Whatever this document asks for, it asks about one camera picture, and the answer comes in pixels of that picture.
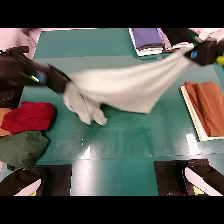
red cloth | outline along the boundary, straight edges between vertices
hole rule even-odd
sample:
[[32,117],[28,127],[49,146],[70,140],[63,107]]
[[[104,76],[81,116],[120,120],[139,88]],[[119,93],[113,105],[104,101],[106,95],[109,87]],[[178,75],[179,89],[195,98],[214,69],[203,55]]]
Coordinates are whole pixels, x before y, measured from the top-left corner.
[[7,113],[1,128],[16,134],[24,131],[48,130],[54,119],[51,103],[22,102],[22,106]]

white towel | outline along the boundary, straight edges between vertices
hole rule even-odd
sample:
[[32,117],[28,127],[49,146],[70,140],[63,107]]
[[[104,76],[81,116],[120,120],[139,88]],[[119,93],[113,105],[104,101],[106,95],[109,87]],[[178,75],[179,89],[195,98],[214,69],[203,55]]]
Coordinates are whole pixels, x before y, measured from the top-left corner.
[[102,103],[120,110],[149,113],[170,85],[195,65],[184,54],[193,44],[166,59],[119,69],[88,70],[70,76],[64,103],[82,122],[106,124]]

table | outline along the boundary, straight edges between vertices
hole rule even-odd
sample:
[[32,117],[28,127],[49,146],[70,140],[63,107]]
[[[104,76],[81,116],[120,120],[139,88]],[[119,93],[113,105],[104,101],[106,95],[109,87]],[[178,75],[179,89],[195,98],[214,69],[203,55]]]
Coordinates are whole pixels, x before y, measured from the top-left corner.
[[[70,74],[147,63],[162,56],[138,59],[128,29],[119,28],[46,33],[35,59]],[[71,195],[158,195],[154,161],[160,160],[208,158],[224,174],[224,141],[198,142],[179,91],[185,81],[213,80],[223,87],[222,75],[219,66],[186,72],[149,115],[104,106],[105,127],[81,123],[63,105],[62,96],[49,89],[25,88],[22,100],[49,101],[59,112],[53,129],[46,132],[51,144],[38,164],[73,164]]]

purple cloth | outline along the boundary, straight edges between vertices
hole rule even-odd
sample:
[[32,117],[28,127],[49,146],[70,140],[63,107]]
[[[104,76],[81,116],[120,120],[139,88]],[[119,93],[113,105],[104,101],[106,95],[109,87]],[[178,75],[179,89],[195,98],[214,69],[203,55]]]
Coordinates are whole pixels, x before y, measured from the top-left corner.
[[156,28],[132,28],[132,31],[136,48],[144,46],[163,47],[164,45]]

dark green folded cloth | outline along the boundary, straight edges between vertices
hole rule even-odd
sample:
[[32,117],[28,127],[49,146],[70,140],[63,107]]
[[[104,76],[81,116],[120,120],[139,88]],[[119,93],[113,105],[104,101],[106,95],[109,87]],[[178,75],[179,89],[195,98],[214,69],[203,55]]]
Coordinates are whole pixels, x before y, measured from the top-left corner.
[[0,139],[0,161],[10,166],[27,168],[35,164],[49,140],[41,131],[27,131]]

